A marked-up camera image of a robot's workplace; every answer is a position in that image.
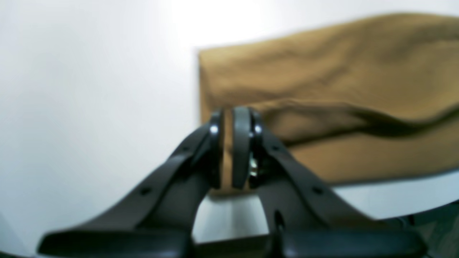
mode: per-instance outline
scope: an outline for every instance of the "white surface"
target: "white surface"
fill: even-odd
[[[197,47],[455,0],[0,1],[0,250],[108,208],[198,126]],[[338,189],[386,218],[459,198],[459,173]],[[201,205],[195,238],[267,231],[255,196]]]

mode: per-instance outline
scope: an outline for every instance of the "black plastic arm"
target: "black plastic arm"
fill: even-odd
[[[120,202],[73,229],[47,234],[38,252],[58,257],[192,257],[199,204],[219,188],[221,112]]]
[[[233,116],[233,184],[241,188],[248,180],[257,190],[271,234],[268,257],[420,258],[426,253],[418,234],[371,220],[342,200],[295,160],[255,110],[237,107]]]

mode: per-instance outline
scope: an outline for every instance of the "black plastic part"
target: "black plastic part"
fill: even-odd
[[[250,109],[251,117],[251,158],[257,163],[258,166],[261,166],[263,163],[263,157],[265,156],[263,150],[263,123],[261,116],[254,109]],[[254,174],[250,173],[249,175],[249,186],[250,188],[255,188],[258,186],[258,171]]]
[[[323,230],[275,234],[273,258],[421,258],[427,246],[410,231]]]
[[[276,210],[284,216],[287,228],[386,227],[383,222],[367,218],[342,200],[327,184],[296,161],[280,140],[266,129],[263,148],[266,156],[261,166],[258,196],[271,229],[274,227],[270,215]]]
[[[39,248],[55,257],[188,258],[193,242],[186,231],[70,231],[52,235]]]
[[[262,258],[268,239],[268,235],[261,235],[201,243],[196,246],[196,255],[199,258]]]
[[[47,234],[39,253],[59,257],[190,257],[191,230],[209,189],[219,186],[221,112],[100,216]]]
[[[233,108],[233,182],[242,189],[249,175],[252,117],[247,107]]]
[[[210,118],[210,162],[211,165],[211,186],[214,189],[220,188],[220,178],[223,169],[223,146],[224,146],[224,119],[223,111],[214,112]]]

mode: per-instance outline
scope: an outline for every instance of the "screw hole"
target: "screw hole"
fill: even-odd
[[[313,192],[316,193],[316,194],[323,194],[324,190],[322,190],[322,188],[320,188],[320,187],[313,186]]]
[[[274,212],[274,223],[276,224],[276,228],[278,231],[284,230],[285,228],[284,218],[282,217],[282,214],[278,210]]]
[[[151,192],[151,188],[150,187],[142,188],[140,190],[140,195],[145,196],[145,195],[149,194],[150,192]]]

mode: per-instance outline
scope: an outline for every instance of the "brown cloth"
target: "brown cloth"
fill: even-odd
[[[459,167],[459,18],[371,17],[199,58],[203,121],[218,107],[251,106],[328,183]]]

